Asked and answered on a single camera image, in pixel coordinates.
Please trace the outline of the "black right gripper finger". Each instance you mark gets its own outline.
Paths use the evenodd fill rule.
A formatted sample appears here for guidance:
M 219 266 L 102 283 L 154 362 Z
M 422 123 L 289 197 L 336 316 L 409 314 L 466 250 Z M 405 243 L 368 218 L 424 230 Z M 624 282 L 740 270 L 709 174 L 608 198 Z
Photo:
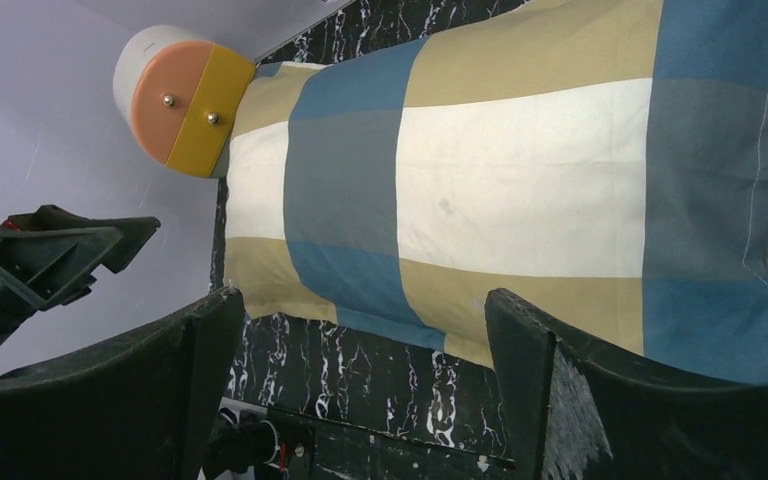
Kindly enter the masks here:
M 624 350 L 506 289 L 485 319 L 519 479 L 768 479 L 768 385 Z

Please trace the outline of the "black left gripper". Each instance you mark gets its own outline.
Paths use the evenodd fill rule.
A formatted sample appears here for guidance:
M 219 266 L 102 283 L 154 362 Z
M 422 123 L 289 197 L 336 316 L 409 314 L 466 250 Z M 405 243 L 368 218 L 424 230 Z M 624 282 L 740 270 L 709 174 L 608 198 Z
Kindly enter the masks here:
M 43 205 L 0 223 L 0 347 L 37 311 L 125 270 L 152 216 Z M 195 479 L 241 336 L 232 287 L 133 330 L 0 377 L 0 479 Z

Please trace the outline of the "blue beige white pillowcase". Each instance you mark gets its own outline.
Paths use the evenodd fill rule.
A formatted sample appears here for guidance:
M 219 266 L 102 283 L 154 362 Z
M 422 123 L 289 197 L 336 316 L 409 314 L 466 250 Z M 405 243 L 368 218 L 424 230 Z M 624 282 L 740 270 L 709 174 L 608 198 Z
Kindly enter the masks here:
M 277 312 L 491 365 L 489 291 L 768 383 L 768 1 L 532 1 L 237 112 L 224 277 Z

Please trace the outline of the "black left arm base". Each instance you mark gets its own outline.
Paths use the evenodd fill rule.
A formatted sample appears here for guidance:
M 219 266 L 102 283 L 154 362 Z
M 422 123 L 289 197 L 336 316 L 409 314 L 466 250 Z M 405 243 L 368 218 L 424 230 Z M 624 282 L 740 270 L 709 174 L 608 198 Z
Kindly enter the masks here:
M 224 398 L 204 479 L 515 479 L 513 464 Z

